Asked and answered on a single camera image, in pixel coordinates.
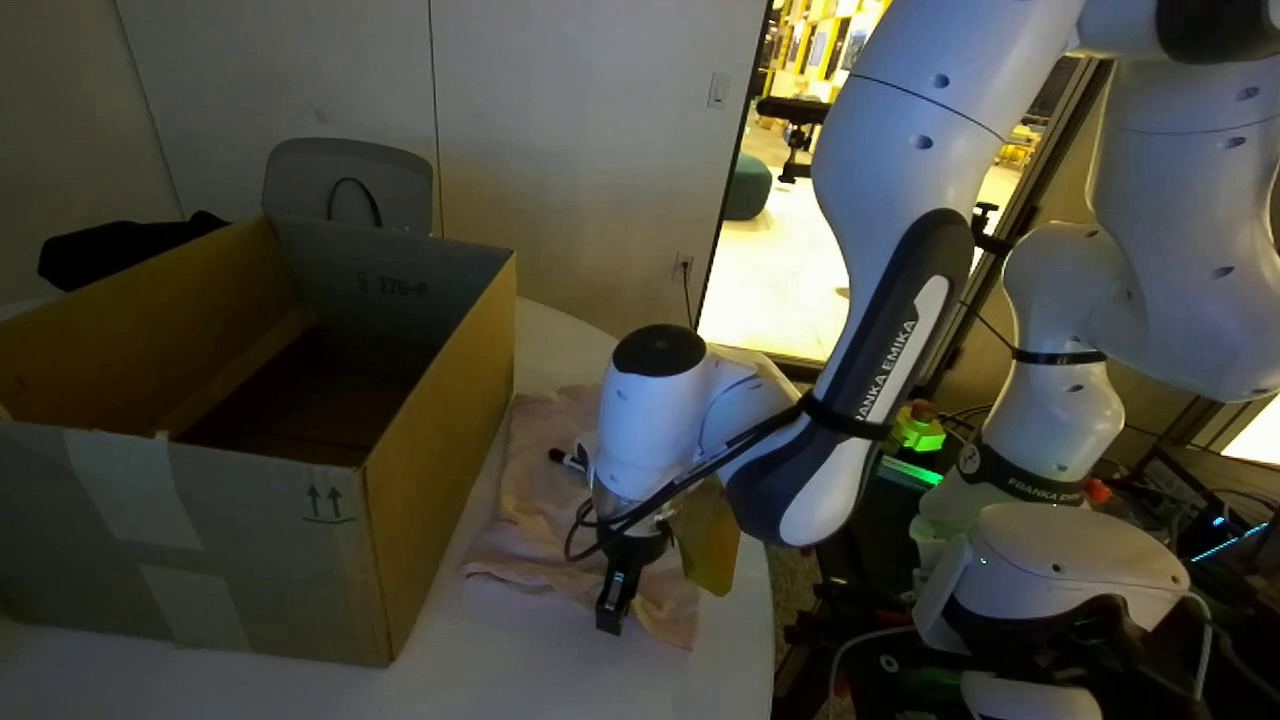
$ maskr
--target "power outlet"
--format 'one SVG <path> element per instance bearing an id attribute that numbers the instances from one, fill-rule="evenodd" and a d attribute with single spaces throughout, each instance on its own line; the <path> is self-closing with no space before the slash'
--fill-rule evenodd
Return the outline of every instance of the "power outlet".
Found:
<path id="1" fill-rule="evenodd" d="M 676 261 L 671 265 L 671 282 L 675 284 L 685 284 L 686 272 L 690 278 L 694 277 L 694 256 L 684 252 L 676 252 Z"/>

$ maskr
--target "bright floor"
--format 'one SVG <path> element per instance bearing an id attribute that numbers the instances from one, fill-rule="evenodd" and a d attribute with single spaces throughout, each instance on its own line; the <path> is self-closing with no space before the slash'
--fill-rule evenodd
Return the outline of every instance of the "bright floor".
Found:
<path id="1" fill-rule="evenodd" d="M 776 179 L 787 156 L 781 137 L 748 123 L 742 151 L 769 165 L 773 190 L 754 219 L 721 228 L 698 332 L 722 345 L 826 360 L 849 313 L 836 292 L 849 284 L 836 238 L 810 181 Z M 1004 208 L 1020 177 L 992 167 L 978 199 Z"/>

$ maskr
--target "green light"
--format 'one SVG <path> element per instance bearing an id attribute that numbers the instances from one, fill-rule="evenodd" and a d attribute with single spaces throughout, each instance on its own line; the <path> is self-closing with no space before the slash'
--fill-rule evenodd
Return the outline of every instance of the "green light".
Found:
<path id="1" fill-rule="evenodd" d="M 887 466 L 887 468 L 892 468 L 893 470 L 897 470 L 899 473 L 902 473 L 904 475 L 910 475 L 910 477 L 913 477 L 913 478 L 915 478 L 915 479 L 920 480 L 922 483 L 924 483 L 927 486 L 931 486 L 931 487 L 932 486 L 937 486 L 938 483 L 942 482 L 942 475 L 934 473 L 933 470 L 925 470 L 924 468 L 918 468 L 918 466 L 911 465 L 909 462 L 902 462 L 901 460 L 899 460 L 896 457 L 890 457 L 887 455 L 882 456 L 881 457 L 881 464 L 884 465 L 884 466 Z"/>

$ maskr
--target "pink towel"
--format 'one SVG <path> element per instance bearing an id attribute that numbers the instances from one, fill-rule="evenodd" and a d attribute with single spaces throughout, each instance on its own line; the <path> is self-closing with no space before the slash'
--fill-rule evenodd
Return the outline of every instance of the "pink towel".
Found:
<path id="1" fill-rule="evenodd" d="M 462 573 L 486 574 L 534 593 L 557 592 L 588 610 L 593 623 L 595 598 L 607 560 L 596 553 L 567 562 L 564 534 L 586 500 L 586 477 L 548 460 L 547 451 L 572 451 L 573 442 L 595 429 L 600 386 L 571 386 L 539 396 L 517 395 L 511 401 L 511 442 L 498 489 L 498 516 L 471 546 Z M 579 530 L 573 547 L 595 542 L 590 528 Z M 672 548 L 644 569 L 631 603 L 632 618 L 654 637 L 692 650 L 698 630 L 698 588 L 681 569 Z"/>

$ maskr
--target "franka emika robot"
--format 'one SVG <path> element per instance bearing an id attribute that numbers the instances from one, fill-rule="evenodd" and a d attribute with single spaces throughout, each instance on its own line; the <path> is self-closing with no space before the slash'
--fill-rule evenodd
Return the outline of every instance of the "franka emika robot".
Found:
<path id="1" fill-rule="evenodd" d="M 1043 225 L 1007 258 L 1012 370 L 920 501 L 911 616 L 925 646 L 973 661 L 960 688 L 974 716 L 1102 716 L 1088 683 L 1032 674 L 1044 647 L 1107 618 L 1149 633 L 1190 593 L 1162 544 L 1087 510 L 1087 473 L 1124 425 L 1103 360 L 1222 402 L 1280 389 L 1267 219 L 1280 0 L 891 5 L 813 164 L 850 277 L 836 350 L 800 395 L 762 355 L 687 329 L 618 345 L 598 432 L 577 451 L 595 543 L 566 550 L 609 557 L 598 611 L 625 611 L 668 544 L 658 518 L 712 473 L 762 541 L 810 546 L 840 529 L 963 291 L 991 158 L 1064 53 L 1116 60 L 1088 183 L 1098 225 Z"/>

